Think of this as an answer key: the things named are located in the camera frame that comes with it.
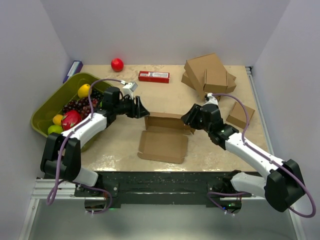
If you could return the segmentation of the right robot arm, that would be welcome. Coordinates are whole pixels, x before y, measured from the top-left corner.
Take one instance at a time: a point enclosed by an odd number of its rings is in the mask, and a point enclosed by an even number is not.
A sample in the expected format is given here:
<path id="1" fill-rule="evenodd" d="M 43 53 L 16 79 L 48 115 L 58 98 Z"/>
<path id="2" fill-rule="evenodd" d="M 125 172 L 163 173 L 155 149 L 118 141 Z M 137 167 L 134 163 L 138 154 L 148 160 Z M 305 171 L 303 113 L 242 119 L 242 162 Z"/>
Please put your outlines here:
<path id="1" fill-rule="evenodd" d="M 244 139 L 236 128 L 224 123 L 216 104 L 194 104 L 181 120 L 195 130 L 205 131 L 215 145 L 238 156 L 259 173 L 255 176 L 236 171 L 222 185 L 227 196 L 245 192 L 266 199 L 275 210 L 284 212 L 306 194 L 299 165 L 292 159 L 284 161 L 268 154 Z"/>

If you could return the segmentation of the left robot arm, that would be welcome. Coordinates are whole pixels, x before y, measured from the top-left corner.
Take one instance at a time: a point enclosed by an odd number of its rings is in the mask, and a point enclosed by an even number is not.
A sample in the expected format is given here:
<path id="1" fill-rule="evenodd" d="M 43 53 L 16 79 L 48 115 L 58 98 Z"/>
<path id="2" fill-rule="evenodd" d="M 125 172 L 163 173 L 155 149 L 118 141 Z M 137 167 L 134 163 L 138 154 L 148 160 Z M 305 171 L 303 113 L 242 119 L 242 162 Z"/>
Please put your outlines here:
<path id="1" fill-rule="evenodd" d="M 108 128 L 118 115 L 140 119 L 150 115 L 139 96 L 123 87 L 127 94 L 122 98 L 118 87 L 108 87 L 103 93 L 93 113 L 85 120 L 61 134 L 48 135 L 42 155 L 40 170 L 58 179 L 86 185 L 86 191 L 92 196 L 99 196 L 104 184 L 98 180 L 99 174 L 82 167 L 81 149 L 95 135 Z"/>

